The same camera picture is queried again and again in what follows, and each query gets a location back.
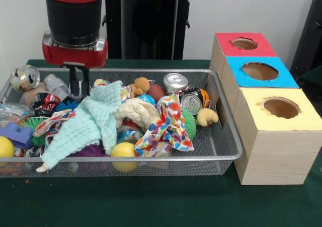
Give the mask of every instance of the stacked wooden boxes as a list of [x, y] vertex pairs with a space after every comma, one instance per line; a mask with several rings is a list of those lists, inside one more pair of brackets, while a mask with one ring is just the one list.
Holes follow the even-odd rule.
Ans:
[[322, 145], [322, 120], [259, 33], [216, 33], [217, 72], [244, 145], [243, 185], [303, 184]]

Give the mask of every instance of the green table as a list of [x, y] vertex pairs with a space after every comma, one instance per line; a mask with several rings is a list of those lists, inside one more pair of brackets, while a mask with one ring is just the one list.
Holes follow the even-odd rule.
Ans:
[[[41, 60], [29, 64], [48, 66]], [[109, 67], [207, 68], [209, 61], [108, 60]], [[322, 156], [304, 185], [223, 176], [0, 179], [2, 226], [322, 226]]]

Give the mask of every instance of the white wall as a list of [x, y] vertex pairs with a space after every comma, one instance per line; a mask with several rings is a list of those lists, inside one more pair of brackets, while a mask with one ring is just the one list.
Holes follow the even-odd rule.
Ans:
[[211, 56], [214, 32], [262, 32], [291, 67], [312, 0], [190, 0], [185, 59]]
[[[190, 0], [185, 59], [210, 59], [215, 31], [263, 32], [287, 66], [311, 0]], [[9, 71], [28, 59], [43, 58], [48, 29], [45, 0], [0, 0], [0, 67]], [[0, 75], [0, 86], [8, 78]]]

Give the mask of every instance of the yellow tennis ball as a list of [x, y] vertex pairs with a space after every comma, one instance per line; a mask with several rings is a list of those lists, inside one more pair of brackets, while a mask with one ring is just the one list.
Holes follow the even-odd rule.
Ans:
[[12, 158], [15, 155], [13, 143], [6, 137], [0, 136], [0, 158]]
[[[130, 158], [135, 157], [134, 145], [128, 142], [122, 142], [117, 144], [111, 153], [113, 158]], [[112, 162], [113, 167], [122, 173], [128, 173], [133, 171], [137, 166], [137, 162]]]

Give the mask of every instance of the blue box top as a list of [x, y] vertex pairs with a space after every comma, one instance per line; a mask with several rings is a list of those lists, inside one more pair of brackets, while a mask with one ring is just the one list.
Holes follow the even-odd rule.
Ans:
[[227, 57], [240, 87], [299, 88], [278, 57]]

